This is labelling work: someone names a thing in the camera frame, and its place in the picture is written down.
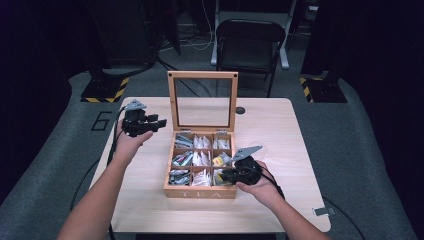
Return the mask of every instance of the chair leg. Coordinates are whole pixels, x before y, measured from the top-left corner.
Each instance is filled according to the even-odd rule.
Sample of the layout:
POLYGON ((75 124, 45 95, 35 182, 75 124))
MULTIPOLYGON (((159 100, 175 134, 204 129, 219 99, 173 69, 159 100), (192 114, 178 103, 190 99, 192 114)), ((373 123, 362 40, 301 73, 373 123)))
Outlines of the chair leg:
POLYGON ((266 95, 267 98, 269 98, 271 96, 272 84, 274 83, 274 75, 275 75, 275 68, 272 71, 271 79, 269 80, 268 92, 267 92, 267 95, 266 95))

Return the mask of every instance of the dark background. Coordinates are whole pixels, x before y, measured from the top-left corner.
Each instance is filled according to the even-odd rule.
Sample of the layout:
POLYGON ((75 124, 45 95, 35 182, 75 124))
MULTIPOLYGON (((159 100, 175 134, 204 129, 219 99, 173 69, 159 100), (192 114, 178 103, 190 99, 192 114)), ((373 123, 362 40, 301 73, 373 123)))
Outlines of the dark background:
MULTIPOLYGON (((419 238, 424 238, 422 9, 418 0, 322 0, 302 69, 320 74, 340 67, 338 59, 348 60, 341 77, 367 110, 419 238)), ((0 21, 3 201, 66 109, 68 79, 88 70, 84 56, 103 68, 110 62, 85 1, 6 0, 0 21)))

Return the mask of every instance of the gray carpet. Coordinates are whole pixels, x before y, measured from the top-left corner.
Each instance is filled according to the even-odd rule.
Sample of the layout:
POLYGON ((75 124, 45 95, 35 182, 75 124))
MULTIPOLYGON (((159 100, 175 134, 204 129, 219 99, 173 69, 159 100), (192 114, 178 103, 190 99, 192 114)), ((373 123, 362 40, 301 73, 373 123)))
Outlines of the gray carpet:
MULTIPOLYGON (((322 194, 348 213, 367 239, 416 239, 385 172, 373 130, 355 91, 341 80, 347 104, 306 101, 299 81, 305 46, 304 37, 296 37, 288 53, 290 69, 277 69, 271 97, 293 102, 322 194)), ((210 65, 211 52, 211 46, 203 51, 183 47, 181 56, 171 49, 162 51, 160 57, 179 70, 214 70, 210 65)), ((116 68, 110 72, 129 70, 134 69, 116 68)), ((81 103, 80 95, 89 80, 88 73, 70 79, 73 94, 67 110, 0 208, 0 239, 54 239, 69 213, 78 183, 103 151, 122 99, 169 96, 166 70, 160 64, 131 77, 117 103, 81 103), (112 112, 102 115, 110 120, 106 130, 91 131, 102 111, 112 112)), ((93 173, 83 183, 78 199, 87 191, 93 173)), ((328 235, 333 239, 360 239, 342 214, 331 216, 330 221, 328 235)), ((116 236, 135 238, 124 233, 116 236)))

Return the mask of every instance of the wooden box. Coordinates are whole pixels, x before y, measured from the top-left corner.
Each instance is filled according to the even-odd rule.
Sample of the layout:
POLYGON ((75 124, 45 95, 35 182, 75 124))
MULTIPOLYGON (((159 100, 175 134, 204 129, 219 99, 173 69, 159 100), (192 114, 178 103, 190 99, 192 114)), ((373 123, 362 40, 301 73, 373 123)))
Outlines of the wooden box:
POLYGON ((236 151, 234 124, 238 73, 169 71, 168 82, 174 131, 164 183, 166 196, 234 199, 237 187, 217 184, 214 175, 222 169, 232 168, 231 161, 224 165, 215 163, 219 162, 217 156, 231 158, 236 151), (198 141, 197 146, 189 146, 187 139, 194 141, 196 137, 206 138, 208 140, 203 143, 209 141, 210 144, 198 141))

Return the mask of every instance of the wrist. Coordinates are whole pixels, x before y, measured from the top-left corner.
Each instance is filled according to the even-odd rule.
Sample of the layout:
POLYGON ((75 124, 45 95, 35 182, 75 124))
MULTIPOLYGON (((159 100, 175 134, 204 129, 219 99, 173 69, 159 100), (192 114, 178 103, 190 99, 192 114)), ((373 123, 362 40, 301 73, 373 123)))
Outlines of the wrist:
POLYGON ((268 208, 272 211, 272 212, 276 212, 278 211, 278 209, 280 209, 282 206, 287 205, 288 203, 286 202, 286 200, 284 200, 284 198, 282 198, 281 196, 275 196, 273 197, 268 204, 268 208))

